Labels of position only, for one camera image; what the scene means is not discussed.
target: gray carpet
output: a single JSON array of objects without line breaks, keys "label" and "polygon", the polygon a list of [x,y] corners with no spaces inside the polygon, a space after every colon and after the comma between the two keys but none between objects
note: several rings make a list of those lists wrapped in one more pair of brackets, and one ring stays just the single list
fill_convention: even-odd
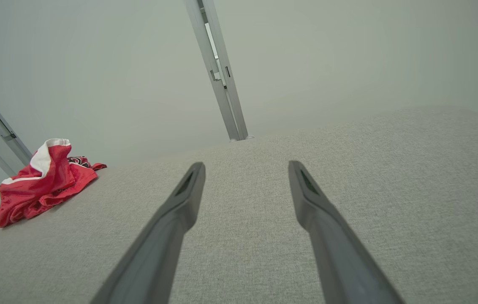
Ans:
[{"label": "gray carpet", "polygon": [[0,302],[90,301],[194,161],[206,186],[170,302],[323,302],[288,160],[408,303],[478,303],[478,114],[439,107],[99,171],[69,202],[0,231]]}]

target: textured gray surface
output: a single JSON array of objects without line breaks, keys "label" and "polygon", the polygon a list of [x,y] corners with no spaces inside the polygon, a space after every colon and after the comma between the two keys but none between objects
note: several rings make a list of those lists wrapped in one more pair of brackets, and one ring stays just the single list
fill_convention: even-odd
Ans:
[{"label": "textured gray surface", "polygon": [[478,303],[478,114],[439,107],[99,171],[69,202],[0,231],[0,302],[88,302],[194,161],[206,186],[170,301],[322,302],[288,160],[407,302]]}]

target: red cloth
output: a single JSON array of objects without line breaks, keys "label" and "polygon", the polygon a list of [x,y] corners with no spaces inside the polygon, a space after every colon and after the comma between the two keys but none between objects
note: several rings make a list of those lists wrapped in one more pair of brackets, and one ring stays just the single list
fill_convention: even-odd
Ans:
[{"label": "red cloth", "polygon": [[85,157],[70,157],[79,163],[70,160],[70,150],[69,140],[47,140],[28,166],[1,183],[0,227],[31,219],[66,201],[98,177],[95,170],[106,167],[99,163],[91,167]]}]

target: white trim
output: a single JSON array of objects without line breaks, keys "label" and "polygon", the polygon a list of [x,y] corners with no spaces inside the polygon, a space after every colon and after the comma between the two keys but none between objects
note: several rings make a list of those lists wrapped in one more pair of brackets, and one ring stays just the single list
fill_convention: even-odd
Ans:
[{"label": "white trim", "polygon": [[20,181],[34,181],[37,179],[43,179],[46,177],[49,171],[49,166],[52,163],[52,158],[49,155],[49,148],[54,146],[69,146],[70,141],[63,139],[63,138],[52,138],[50,140],[46,140],[42,146],[38,149],[38,151],[34,154],[31,158],[30,166],[33,167],[36,171],[42,173],[42,176],[36,177],[21,177],[20,179],[12,179],[11,177],[5,179],[2,184],[10,185],[15,182]]}]

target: printed graphic on red fabric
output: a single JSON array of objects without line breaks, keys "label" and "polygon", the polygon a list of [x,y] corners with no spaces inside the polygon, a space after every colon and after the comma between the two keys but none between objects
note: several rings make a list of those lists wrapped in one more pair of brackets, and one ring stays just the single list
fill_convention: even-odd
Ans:
[{"label": "printed graphic on red fabric", "polygon": [[71,148],[69,140],[47,140],[28,166],[1,183],[0,227],[50,210],[96,179],[96,170],[106,168],[99,163],[91,167],[84,157],[74,157],[81,163],[71,161]]}]

